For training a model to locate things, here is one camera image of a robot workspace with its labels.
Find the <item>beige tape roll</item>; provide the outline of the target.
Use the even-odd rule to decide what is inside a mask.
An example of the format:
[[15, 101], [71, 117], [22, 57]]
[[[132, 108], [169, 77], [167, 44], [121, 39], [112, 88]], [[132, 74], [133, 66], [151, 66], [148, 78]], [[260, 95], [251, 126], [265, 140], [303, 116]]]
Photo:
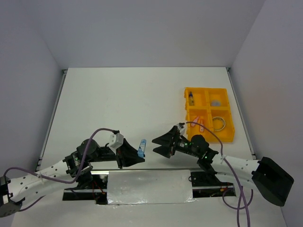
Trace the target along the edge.
[[219, 116], [213, 117], [212, 121], [213, 121], [214, 131], [222, 131], [226, 126], [226, 122], [222, 117]]

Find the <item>blue highlighter marker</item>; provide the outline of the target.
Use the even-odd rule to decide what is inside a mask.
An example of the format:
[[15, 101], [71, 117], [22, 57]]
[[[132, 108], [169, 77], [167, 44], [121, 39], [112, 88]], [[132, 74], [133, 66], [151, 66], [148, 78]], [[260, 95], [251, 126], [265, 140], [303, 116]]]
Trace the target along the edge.
[[139, 145], [139, 148], [137, 150], [137, 154], [141, 158], [145, 158], [145, 148], [146, 148], [146, 139], [142, 139]]

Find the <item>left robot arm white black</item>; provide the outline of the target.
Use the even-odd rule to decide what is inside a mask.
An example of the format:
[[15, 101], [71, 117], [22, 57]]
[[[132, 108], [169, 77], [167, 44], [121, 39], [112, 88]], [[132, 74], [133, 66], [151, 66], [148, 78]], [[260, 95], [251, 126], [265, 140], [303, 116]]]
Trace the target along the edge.
[[10, 179], [7, 174], [0, 178], [0, 216], [7, 217], [24, 211], [23, 204], [36, 204], [44, 196], [61, 189], [86, 189], [95, 183], [92, 176], [93, 162], [115, 161], [118, 168], [130, 167], [145, 161], [141, 148], [133, 148], [124, 138], [114, 135], [101, 147], [93, 139], [87, 139], [58, 163]]

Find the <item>pink highlighter marker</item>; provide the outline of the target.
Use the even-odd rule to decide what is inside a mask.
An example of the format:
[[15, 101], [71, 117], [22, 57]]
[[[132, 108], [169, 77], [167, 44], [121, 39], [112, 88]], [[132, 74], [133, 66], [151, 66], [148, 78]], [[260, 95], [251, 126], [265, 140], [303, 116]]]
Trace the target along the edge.
[[196, 116], [190, 123], [191, 127], [195, 127], [197, 123], [199, 122], [200, 116]]

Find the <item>small blue-capped glue bottle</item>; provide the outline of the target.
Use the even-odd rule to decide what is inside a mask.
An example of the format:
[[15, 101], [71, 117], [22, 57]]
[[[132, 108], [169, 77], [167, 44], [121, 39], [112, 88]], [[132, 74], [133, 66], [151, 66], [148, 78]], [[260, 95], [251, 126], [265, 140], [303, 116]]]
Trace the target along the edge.
[[189, 105], [190, 106], [194, 106], [195, 105], [193, 93], [191, 91], [189, 92], [189, 95], [188, 95], [188, 101], [189, 101]]

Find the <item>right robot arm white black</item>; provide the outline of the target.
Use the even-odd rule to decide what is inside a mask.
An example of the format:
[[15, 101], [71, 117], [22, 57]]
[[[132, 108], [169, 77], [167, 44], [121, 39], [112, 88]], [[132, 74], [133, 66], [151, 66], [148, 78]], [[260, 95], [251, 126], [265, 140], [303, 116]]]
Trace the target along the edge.
[[268, 202], [282, 207], [285, 205], [294, 179], [276, 162], [268, 157], [248, 160], [223, 156], [209, 147], [202, 135], [187, 140], [177, 126], [152, 140], [158, 147], [153, 151], [166, 158], [179, 151], [197, 158], [201, 171], [191, 175], [205, 185], [232, 183], [258, 191]]

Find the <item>clear round pin container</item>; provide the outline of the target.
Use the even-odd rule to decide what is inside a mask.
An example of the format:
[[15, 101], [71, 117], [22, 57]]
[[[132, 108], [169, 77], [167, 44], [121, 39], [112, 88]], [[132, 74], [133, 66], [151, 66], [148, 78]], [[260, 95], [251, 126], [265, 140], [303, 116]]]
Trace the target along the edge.
[[211, 106], [217, 106], [217, 107], [219, 107], [219, 106], [222, 106], [222, 103], [221, 103], [220, 100], [212, 100], [211, 101]]

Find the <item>orange highlighter marker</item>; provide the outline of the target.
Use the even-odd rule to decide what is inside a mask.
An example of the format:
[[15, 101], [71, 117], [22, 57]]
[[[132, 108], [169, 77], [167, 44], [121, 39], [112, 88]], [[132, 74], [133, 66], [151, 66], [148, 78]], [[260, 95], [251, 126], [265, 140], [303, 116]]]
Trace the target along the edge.
[[200, 124], [200, 126], [199, 126], [199, 131], [200, 131], [201, 133], [203, 133], [203, 132], [204, 132], [204, 118], [203, 118], [203, 117], [200, 117], [200, 118], [199, 118], [199, 124]]

